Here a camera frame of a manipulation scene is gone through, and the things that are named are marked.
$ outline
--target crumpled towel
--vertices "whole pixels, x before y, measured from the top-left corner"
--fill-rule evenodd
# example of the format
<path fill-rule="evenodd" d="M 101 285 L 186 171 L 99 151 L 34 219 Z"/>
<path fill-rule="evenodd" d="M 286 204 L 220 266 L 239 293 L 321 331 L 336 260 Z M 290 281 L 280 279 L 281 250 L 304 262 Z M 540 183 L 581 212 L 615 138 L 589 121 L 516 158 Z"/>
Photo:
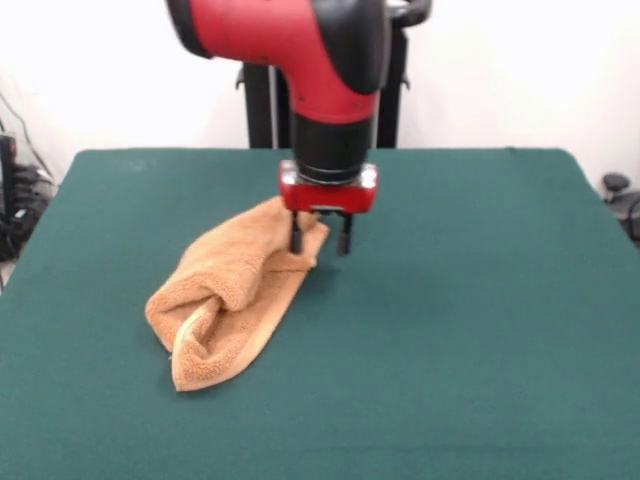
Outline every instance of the crumpled towel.
<path fill-rule="evenodd" d="M 291 213 L 274 197 L 202 235 L 145 308 L 171 352 L 176 390 L 224 382 L 265 347 L 294 299 L 329 228 L 300 213 L 302 255 L 288 251 Z"/>

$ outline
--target cable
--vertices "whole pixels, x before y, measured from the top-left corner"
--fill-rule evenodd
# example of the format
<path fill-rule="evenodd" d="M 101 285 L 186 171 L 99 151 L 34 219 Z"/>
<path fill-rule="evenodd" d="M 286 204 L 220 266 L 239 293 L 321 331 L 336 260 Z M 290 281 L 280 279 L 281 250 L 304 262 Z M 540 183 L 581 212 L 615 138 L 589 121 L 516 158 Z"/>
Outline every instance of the cable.
<path fill-rule="evenodd" d="M 631 237 L 631 240 L 635 241 L 639 241 L 640 240 L 640 236 L 636 237 L 636 232 L 634 231 L 634 219 L 633 219 L 633 213 L 636 209 L 637 206 L 640 205 L 640 197 L 638 197 L 637 199 L 635 199 L 633 202 L 631 202 L 631 205 L 629 205 L 629 210 L 627 210 L 627 222 L 628 226 L 629 226 L 629 236 Z"/>
<path fill-rule="evenodd" d="M 49 175 L 50 178 L 53 178 L 53 175 L 51 174 L 51 170 L 49 170 L 49 167 L 47 167 L 47 164 L 44 163 L 44 160 L 42 160 L 42 157 L 40 156 L 40 154 L 38 154 L 35 147 L 31 143 L 31 138 L 29 137 L 29 131 L 27 130 L 27 124 L 25 123 L 24 119 L 18 114 L 18 112 L 14 110 L 14 108 L 11 106 L 11 104 L 6 99 L 6 97 L 2 94 L 1 91 L 0 91 L 0 100 L 2 100 L 2 102 L 6 105 L 7 109 L 11 112 L 11 114 L 14 117 L 16 117 L 16 119 L 22 125 L 22 131 L 24 132 L 24 139 L 27 142 L 27 145 L 29 146 L 29 150 L 31 150 L 31 153 L 33 153 L 33 156 L 36 157 L 36 160 L 38 161 L 40 166 L 44 169 L 44 171 L 47 172 L 47 175 Z"/>

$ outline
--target floor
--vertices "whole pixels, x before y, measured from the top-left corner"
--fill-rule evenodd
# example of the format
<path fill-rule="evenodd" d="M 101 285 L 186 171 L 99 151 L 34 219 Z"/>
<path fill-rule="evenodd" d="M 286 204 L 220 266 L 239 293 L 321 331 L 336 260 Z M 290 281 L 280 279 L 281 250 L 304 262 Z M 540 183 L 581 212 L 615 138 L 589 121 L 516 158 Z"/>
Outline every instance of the floor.
<path fill-rule="evenodd" d="M 14 268 L 15 264 L 13 263 L 0 263 L 0 274 L 2 274 L 3 285 L 7 285 L 7 282 L 9 281 Z"/>

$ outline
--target red gripper base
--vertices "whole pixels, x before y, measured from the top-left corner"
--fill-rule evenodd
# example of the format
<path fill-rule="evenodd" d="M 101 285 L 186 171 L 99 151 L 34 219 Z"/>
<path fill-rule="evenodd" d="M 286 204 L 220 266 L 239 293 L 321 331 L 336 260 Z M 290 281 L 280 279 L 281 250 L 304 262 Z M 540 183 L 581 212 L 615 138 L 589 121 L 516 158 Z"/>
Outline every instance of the red gripper base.
<path fill-rule="evenodd" d="M 371 210 L 378 190 L 377 184 L 323 186 L 285 182 L 280 167 L 279 184 L 287 209 L 297 212 L 336 210 L 344 214 L 367 213 Z"/>

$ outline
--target green table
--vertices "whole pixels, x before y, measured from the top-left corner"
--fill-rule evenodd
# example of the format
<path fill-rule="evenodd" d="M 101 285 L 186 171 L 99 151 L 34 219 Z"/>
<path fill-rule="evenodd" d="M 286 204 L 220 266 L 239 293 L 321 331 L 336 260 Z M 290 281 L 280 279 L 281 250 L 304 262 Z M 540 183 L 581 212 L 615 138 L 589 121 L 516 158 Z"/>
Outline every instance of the green table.
<path fill-rule="evenodd" d="M 286 156 L 76 159 L 0 299 L 0 478 L 638 478 L 640 263 L 557 150 L 375 152 L 352 255 L 176 393 L 144 304 Z"/>

